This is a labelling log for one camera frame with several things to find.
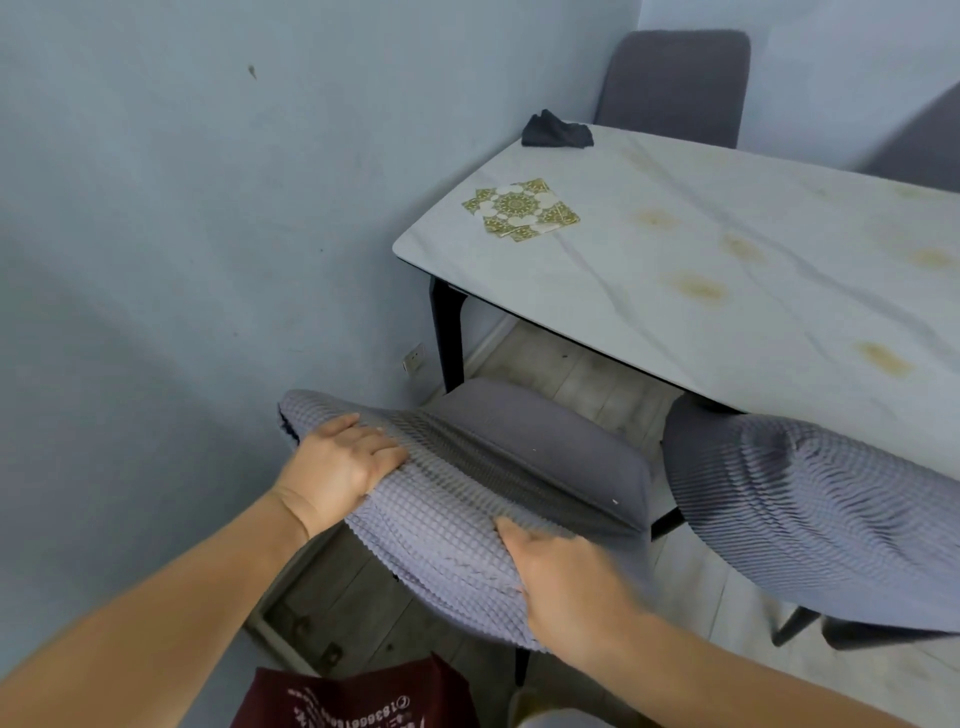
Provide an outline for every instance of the electrical outlet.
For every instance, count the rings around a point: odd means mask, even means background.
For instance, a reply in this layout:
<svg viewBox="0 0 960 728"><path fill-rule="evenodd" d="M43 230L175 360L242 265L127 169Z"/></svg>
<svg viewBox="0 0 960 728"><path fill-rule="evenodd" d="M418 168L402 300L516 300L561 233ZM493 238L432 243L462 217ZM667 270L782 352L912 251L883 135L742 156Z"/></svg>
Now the electrical outlet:
<svg viewBox="0 0 960 728"><path fill-rule="evenodd" d="M403 371L408 376L413 376L414 372L423 366L426 361L426 347L423 344L417 344L414 349L403 357Z"/></svg>

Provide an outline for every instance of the wood floor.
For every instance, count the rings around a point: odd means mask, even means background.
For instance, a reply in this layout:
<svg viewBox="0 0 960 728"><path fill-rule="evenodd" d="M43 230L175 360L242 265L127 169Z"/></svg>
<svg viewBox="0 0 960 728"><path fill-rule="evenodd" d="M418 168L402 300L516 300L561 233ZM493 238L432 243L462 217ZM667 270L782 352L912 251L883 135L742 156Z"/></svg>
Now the wood floor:
<svg viewBox="0 0 960 728"><path fill-rule="evenodd" d="M651 512L673 508L660 435L679 390L546 331L519 323L477 373L534 389L616 432L655 464ZM728 650L843 692L923 728L960 728L960 640L835 652L811 627L779 649L774 625L793 605L765 595L689 526L654 544L658 601L672 622ZM505 725L514 651L466 635L411 593L342 528L267 615L320 674L344 677L433 651L467 677L484 728ZM587 677L535 655L527 684L615 726L646 725Z"/></svg>

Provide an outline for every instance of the light blue wall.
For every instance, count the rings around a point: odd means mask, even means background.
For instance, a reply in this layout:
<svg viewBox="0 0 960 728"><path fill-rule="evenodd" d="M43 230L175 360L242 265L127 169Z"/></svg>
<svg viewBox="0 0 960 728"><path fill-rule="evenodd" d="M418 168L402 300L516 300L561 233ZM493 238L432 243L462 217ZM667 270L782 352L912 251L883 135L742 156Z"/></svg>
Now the light blue wall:
<svg viewBox="0 0 960 728"><path fill-rule="evenodd" d="M644 0L642 30L753 44L741 149L855 168L960 81L955 0Z"/></svg>
<svg viewBox="0 0 960 728"><path fill-rule="evenodd" d="M0 7L0 673L267 487L285 389L439 384L393 240L530 113L588 120L637 5ZM470 305L468 349L498 317Z"/></svg>

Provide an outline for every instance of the dark red bag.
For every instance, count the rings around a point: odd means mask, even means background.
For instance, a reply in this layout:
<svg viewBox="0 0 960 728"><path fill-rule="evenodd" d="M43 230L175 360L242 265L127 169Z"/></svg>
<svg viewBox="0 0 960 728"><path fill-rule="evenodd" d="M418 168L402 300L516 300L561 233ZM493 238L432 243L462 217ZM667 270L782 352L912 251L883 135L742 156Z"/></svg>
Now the dark red bag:
<svg viewBox="0 0 960 728"><path fill-rule="evenodd" d="M261 667L230 728L479 728L467 680L437 655L346 680Z"/></svg>

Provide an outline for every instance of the white marble table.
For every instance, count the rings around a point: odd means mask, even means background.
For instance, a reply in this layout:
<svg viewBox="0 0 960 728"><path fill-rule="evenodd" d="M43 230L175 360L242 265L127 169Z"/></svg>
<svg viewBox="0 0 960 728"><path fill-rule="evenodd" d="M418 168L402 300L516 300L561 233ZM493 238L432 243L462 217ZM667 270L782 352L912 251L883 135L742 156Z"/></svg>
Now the white marble table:
<svg viewBox="0 0 960 728"><path fill-rule="evenodd" d="M395 243L437 279L448 384L461 297L444 281L712 400L960 478L960 196L592 130L586 150L514 144ZM582 221L517 243L461 205L534 178Z"/></svg>

